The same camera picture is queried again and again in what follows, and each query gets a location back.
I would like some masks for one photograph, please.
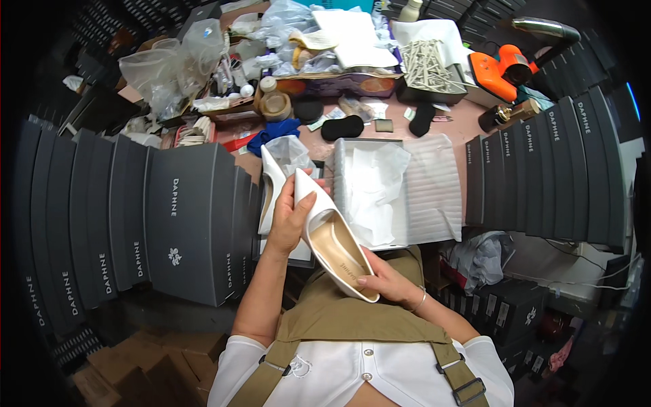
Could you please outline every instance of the shoe insole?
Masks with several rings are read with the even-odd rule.
[[[271,198],[273,197],[273,182],[271,182],[271,178],[265,174],[262,174],[262,177],[264,179],[264,205],[260,214],[260,224],[262,224],[264,217],[267,215],[267,211],[271,205]]]
[[[416,109],[416,115],[409,123],[409,130],[416,137],[422,137],[430,131],[432,119],[436,116],[436,108],[431,103],[421,103]]]
[[[375,299],[377,292],[357,282],[358,277],[371,275],[371,272],[366,267],[364,254],[338,213],[333,212],[325,223],[310,232],[310,239],[314,251],[321,255],[339,278],[368,299]]]
[[[321,137],[326,141],[334,141],[341,137],[354,138],[362,134],[364,121],[360,116],[352,115],[343,119],[326,120],[321,127]]]

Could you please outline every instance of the woman's left hand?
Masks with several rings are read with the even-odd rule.
[[[312,169],[304,169],[306,174],[312,174]],[[315,180],[324,188],[324,180]],[[330,193],[330,188],[324,188],[325,192]],[[298,242],[303,232],[305,218],[316,202],[316,192],[308,194],[300,200],[294,208],[294,174],[290,175],[285,181],[276,205],[273,210],[273,222],[271,222],[271,231],[267,237],[267,247],[279,252],[284,256],[289,254],[298,246]]]

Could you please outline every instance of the embroidered logo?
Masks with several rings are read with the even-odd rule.
[[[534,318],[536,318],[536,308],[531,307],[531,311],[529,311],[527,314],[527,321],[525,322],[525,325],[529,325]]]
[[[289,366],[292,368],[292,374],[294,376],[302,378],[305,377],[306,374],[310,373],[312,363],[296,355]]]
[[[178,266],[178,263],[181,262],[181,256],[178,254],[178,249],[172,249],[170,247],[169,254],[167,256],[170,260],[172,260],[173,266]]]

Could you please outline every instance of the daphne logo on insole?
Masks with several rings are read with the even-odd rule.
[[[342,270],[344,270],[344,271],[346,272],[346,274],[348,274],[348,276],[349,276],[350,278],[352,278],[353,280],[356,280],[356,279],[357,279],[357,276],[356,276],[355,274],[353,274],[353,272],[351,271],[350,267],[348,267],[348,266],[346,265],[346,263],[339,264],[339,267],[341,267]]]

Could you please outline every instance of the white pointed-toe shoe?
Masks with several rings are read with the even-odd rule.
[[[374,275],[353,232],[330,196],[302,169],[296,170],[294,204],[316,191],[316,202],[307,215],[303,240],[326,272],[347,296],[376,302],[380,295],[357,283],[362,275]]]
[[[262,212],[260,213],[260,223],[258,224],[258,234],[269,234],[271,222],[273,221],[273,209],[276,206],[276,199],[281,193],[284,182],[287,179],[283,170],[278,166],[276,160],[262,145],[262,180],[264,182],[264,202]]]

